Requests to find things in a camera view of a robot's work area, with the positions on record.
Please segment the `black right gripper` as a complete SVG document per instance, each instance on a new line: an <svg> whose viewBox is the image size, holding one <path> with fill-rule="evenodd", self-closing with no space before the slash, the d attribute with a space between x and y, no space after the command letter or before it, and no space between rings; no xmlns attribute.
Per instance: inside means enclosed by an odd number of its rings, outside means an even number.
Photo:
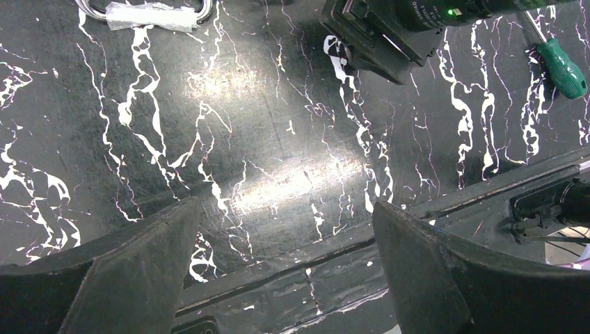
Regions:
<svg viewBox="0 0 590 334"><path fill-rule="evenodd" d="M320 22L344 43L350 67L404 85L406 66L426 65L460 8L460 1L327 1Z"/></svg>

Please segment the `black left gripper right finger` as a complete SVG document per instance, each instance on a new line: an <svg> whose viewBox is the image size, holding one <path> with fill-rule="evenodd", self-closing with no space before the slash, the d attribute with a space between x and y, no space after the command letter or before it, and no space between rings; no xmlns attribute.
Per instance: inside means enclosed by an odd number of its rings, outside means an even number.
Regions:
<svg viewBox="0 0 590 334"><path fill-rule="evenodd" d="M589 272L475 244L377 203L372 227L402 333L588 333Z"/></svg>

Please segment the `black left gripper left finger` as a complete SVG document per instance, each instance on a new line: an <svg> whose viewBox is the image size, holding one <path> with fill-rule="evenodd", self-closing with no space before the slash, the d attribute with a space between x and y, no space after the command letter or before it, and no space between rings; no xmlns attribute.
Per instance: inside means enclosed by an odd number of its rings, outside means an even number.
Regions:
<svg viewBox="0 0 590 334"><path fill-rule="evenodd" d="M185 198L27 265L1 267L2 333L169 333L202 212Z"/></svg>

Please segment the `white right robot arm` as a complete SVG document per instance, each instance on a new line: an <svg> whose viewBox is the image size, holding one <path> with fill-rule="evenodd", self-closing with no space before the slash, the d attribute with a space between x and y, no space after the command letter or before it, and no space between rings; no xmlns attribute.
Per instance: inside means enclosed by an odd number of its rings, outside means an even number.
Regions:
<svg viewBox="0 0 590 334"><path fill-rule="evenodd" d="M439 47L443 31L481 19L558 6L560 1L327 1L320 22L346 46L348 64L404 85Z"/></svg>

